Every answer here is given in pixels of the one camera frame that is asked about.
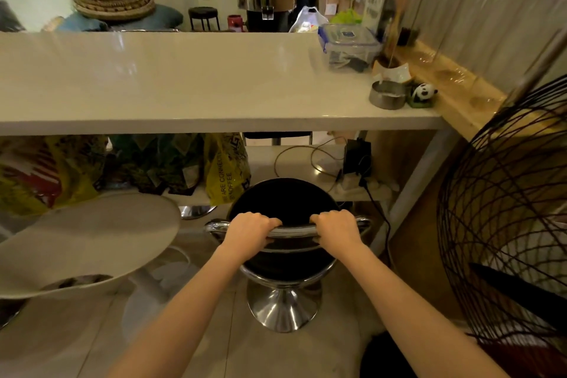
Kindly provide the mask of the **round metal tin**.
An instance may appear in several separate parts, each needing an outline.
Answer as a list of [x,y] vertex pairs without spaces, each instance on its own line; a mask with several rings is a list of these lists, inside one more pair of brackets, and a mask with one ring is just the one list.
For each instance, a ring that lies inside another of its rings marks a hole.
[[375,81],[372,83],[369,102],[384,110],[399,110],[404,107],[407,99],[407,87],[393,81]]

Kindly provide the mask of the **white plastic bag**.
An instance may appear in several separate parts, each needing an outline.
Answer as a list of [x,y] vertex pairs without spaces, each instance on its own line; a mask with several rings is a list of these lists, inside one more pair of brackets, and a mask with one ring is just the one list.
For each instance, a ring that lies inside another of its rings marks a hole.
[[329,20],[316,7],[304,6],[290,26],[289,33],[317,32],[325,24],[329,24]]

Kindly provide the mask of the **person's right forearm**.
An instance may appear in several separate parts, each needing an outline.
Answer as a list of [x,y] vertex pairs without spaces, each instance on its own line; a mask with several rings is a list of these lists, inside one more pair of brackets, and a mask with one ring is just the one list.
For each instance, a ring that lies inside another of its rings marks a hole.
[[418,378],[510,378],[367,246],[340,247],[337,258],[369,297]]

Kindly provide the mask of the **person's left forearm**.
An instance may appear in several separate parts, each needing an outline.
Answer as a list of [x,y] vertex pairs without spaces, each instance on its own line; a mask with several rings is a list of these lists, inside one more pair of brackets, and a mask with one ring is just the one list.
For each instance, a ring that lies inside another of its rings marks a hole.
[[264,246],[223,243],[142,330],[106,378],[181,378],[237,269]]

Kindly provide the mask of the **teal round cushion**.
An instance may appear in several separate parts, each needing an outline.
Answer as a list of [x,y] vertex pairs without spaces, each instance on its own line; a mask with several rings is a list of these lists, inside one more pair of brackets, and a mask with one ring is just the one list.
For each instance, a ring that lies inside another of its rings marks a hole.
[[55,31],[124,31],[145,30],[163,31],[175,29],[184,21],[183,14],[169,6],[157,4],[153,13],[146,17],[130,21],[102,21],[84,17],[79,13],[73,13],[63,19],[55,28]]

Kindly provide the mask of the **black chrome bar stool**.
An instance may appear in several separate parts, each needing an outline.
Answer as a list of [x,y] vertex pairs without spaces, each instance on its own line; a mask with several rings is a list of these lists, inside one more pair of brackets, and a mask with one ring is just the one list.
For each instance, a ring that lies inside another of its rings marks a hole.
[[265,328],[291,333],[319,311],[322,279],[336,260],[315,241],[316,226],[310,217],[332,210],[352,211],[353,202],[337,202],[308,181],[276,178],[255,184],[232,204],[225,220],[204,226],[221,244],[237,215],[253,212],[281,221],[270,233],[270,243],[240,267],[247,279],[250,312]]

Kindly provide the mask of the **dark green coffee bag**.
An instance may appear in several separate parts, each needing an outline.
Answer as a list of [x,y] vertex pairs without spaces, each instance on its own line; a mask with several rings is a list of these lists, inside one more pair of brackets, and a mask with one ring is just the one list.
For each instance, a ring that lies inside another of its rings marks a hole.
[[203,179],[202,133],[110,135],[118,174],[140,193],[190,196]]

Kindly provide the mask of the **small black round stool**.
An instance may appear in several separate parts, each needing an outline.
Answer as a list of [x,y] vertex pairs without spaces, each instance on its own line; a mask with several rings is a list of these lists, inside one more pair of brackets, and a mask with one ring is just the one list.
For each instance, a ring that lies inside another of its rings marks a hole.
[[195,21],[201,22],[201,29],[199,31],[212,31],[211,21],[216,23],[216,30],[221,31],[221,25],[218,17],[218,9],[209,6],[197,6],[188,9],[190,30],[196,31]]

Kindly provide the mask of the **white round stool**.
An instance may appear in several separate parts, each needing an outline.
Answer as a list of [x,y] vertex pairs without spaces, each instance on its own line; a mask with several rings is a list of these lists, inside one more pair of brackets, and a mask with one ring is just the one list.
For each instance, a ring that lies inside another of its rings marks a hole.
[[0,242],[0,300],[68,297],[144,268],[173,242],[179,206],[122,193],[50,211]]

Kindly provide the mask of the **small panda figurine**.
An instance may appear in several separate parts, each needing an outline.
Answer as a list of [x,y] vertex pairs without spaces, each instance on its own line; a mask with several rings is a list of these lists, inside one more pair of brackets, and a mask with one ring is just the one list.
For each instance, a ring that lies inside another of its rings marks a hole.
[[407,104],[414,109],[427,109],[433,106],[438,89],[429,83],[421,83],[411,89],[407,96]]

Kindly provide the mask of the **yellow red printed bag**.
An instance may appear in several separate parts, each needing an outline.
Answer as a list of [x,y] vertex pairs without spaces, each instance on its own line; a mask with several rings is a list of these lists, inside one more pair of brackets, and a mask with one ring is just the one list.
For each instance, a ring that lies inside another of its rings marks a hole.
[[0,136],[0,211],[37,216],[96,198],[105,135]]

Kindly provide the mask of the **person's right hand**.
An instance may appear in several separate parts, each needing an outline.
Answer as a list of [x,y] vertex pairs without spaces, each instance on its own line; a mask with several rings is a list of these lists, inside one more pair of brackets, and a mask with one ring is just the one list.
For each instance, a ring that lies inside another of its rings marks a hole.
[[347,210],[328,211],[310,216],[319,245],[337,260],[344,260],[364,247],[357,220]]

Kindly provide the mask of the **clear plastic storage container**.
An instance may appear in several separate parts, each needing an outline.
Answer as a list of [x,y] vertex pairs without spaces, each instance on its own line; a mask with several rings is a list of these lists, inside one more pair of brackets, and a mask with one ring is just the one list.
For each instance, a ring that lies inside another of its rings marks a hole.
[[317,36],[329,68],[335,71],[366,72],[383,47],[359,23],[326,23],[318,27]]

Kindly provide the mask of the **yellow printed coffee bag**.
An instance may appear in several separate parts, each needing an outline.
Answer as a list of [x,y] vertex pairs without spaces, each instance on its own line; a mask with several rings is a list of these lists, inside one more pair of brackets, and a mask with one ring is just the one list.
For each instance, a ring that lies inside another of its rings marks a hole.
[[235,202],[250,187],[251,170],[240,133],[206,133],[203,156],[205,191],[212,206]]

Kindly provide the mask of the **black power adapter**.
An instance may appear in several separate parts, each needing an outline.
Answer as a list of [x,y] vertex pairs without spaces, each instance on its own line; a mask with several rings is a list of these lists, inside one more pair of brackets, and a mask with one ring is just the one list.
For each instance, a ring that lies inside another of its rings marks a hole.
[[343,175],[357,174],[367,178],[372,174],[372,144],[363,139],[347,139],[344,147]]

